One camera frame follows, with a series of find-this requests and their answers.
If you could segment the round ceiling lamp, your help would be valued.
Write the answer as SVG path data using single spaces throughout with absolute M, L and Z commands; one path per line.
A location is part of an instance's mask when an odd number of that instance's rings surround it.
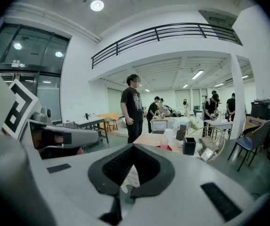
M 93 11 L 101 11 L 104 8 L 104 3 L 101 0 L 94 0 L 91 4 L 90 4 L 90 8 Z

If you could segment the yellow bench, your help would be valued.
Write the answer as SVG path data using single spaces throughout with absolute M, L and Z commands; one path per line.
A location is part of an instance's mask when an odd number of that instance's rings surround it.
M 112 119 L 115 119 L 116 121 L 119 120 L 119 115 L 118 115 L 117 112 L 114 112 L 114 113 L 99 114 L 99 115 L 96 115 L 96 116 L 99 117 L 99 118 L 104 118 L 104 119 L 105 119 L 105 123 L 106 123 L 106 118 L 107 118 L 107 117 L 110 117 L 110 118 L 112 118 Z M 99 125 L 100 125 L 101 128 L 104 128 L 103 122 L 101 122 Z

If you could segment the small white table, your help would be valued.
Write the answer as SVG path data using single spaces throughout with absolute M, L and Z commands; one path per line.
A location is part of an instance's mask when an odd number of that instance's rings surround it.
M 232 132 L 232 126 L 233 126 L 233 122 L 232 121 L 228 121 L 226 119 L 224 120 L 206 120 L 206 125 L 210 126 L 210 127 L 215 127 L 217 129 L 222 130 L 225 135 L 228 136 L 228 139 L 230 139 L 231 136 L 231 132 Z

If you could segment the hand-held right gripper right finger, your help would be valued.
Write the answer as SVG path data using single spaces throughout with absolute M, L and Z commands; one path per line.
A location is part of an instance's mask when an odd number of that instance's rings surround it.
M 203 160 L 153 146 L 144 148 L 167 158 L 175 176 L 158 196 L 136 199 L 123 226 L 224 225 L 226 221 L 201 188 L 206 183 L 215 183 L 241 211 L 253 205 L 253 197 L 239 183 Z

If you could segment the black cabinet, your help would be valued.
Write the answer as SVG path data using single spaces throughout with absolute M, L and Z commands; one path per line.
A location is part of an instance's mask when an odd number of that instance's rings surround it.
M 270 99 L 251 102 L 251 116 L 262 120 L 270 120 Z

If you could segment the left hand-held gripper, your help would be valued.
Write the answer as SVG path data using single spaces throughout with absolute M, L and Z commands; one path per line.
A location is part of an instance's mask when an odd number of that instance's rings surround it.
M 17 79 L 8 84 L 16 100 L 3 124 L 3 133 L 15 139 L 22 137 L 22 129 L 34 112 L 41 111 L 39 99 Z M 98 140 L 98 132 L 86 129 L 73 129 L 53 126 L 40 122 L 30 125 L 33 146 L 43 159 L 83 154 L 81 146 L 93 144 Z

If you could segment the black square box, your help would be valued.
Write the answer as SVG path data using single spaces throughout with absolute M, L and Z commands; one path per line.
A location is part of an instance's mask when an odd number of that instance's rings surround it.
M 193 137 L 184 137 L 183 142 L 183 154 L 194 155 L 196 150 L 196 141 Z

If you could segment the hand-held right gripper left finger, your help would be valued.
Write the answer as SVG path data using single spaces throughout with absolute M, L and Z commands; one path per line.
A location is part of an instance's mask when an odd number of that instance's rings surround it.
M 123 177 L 117 196 L 101 194 L 89 179 L 89 168 L 95 161 L 120 148 L 118 146 L 89 154 L 45 159 L 43 163 L 56 185 L 80 209 L 102 222 L 116 226 L 122 222 L 134 203 L 131 189 L 135 188 L 135 166 L 132 165 Z

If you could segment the blue chair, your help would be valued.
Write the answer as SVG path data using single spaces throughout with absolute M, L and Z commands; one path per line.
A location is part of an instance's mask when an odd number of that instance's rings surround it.
M 257 127 L 245 129 L 241 137 L 235 140 L 235 145 L 228 157 L 228 160 L 231 158 L 237 146 L 240 147 L 238 155 L 240 155 L 240 153 L 245 150 L 244 158 L 240 163 L 237 172 L 240 171 L 245 160 L 248 159 L 248 156 L 252 153 L 248 167 L 251 165 L 252 161 L 258 153 L 258 148 L 264 145 L 268 134 L 270 134 L 270 120 L 265 121 L 262 125 Z

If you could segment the black balcony railing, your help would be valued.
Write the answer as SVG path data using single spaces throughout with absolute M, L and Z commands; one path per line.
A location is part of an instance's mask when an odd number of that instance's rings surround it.
M 178 37 L 219 39 L 242 45 L 240 38 L 232 28 L 193 22 L 163 24 L 132 33 L 109 44 L 91 57 L 91 68 L 94 69 L 102 62 L 143 44 Z

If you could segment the table with beige flower tablecloth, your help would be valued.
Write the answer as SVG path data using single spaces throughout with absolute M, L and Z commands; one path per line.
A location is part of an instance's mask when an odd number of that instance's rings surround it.
M 167 150 L 167 147 L 160 148 L 157 146 L 160 146 L 160 141 L 164 138 L 164 135 L 162 134 L 146 134 L 146 135 L 140 135 L 133 143 L 134 144 L 139 144 L 145 147 L 146 149 L 157 153 L 159 155 L 162 155 L 163 153 L 174 153 L 174 154 L 181 154 L 182 153 L 182 148 L 179 147 L 180 142 L 176 138 L 173 138 L 173 145 L 170 145 L 170 148 L 172 149 L 171 151 Z

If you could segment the cardboard box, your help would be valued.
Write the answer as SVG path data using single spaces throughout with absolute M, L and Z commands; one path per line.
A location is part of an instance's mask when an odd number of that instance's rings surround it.
M 258 126 L 263 125 L 266 122 L 266 120 L 260 119 L 260 118 L 255 118 L 252 116 L 247 116 L 245 120 L 245 127 L 244 131 L 247 129 L 255 128 Z

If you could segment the black-legged grey table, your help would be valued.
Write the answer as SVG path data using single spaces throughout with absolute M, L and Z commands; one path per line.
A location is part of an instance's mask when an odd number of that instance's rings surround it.
M 98 133 L 97 142 L 104 139 L 109 144 L 108 133 L 106 129 L 106 120 L 104 117 L 90 117 L 88 119 L 82 119 L 74 121 L 74 126 L 78 129 L 92 130 Z

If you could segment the white flowers in vase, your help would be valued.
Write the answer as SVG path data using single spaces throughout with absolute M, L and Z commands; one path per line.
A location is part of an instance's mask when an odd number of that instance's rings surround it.
M 198 131 L 200 127 L 198 124 L 196 124 L 194 121 L 189 121 L 188 129 L 187 129 L 187 135 L 190 136 L 194 134 L 196 131 Z

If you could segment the white paper cup stack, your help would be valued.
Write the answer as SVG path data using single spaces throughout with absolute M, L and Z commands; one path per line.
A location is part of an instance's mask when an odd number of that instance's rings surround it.
M 164 137 L 167 139 L 168 146 L 174 146 L 173 129 L 166 129 Z

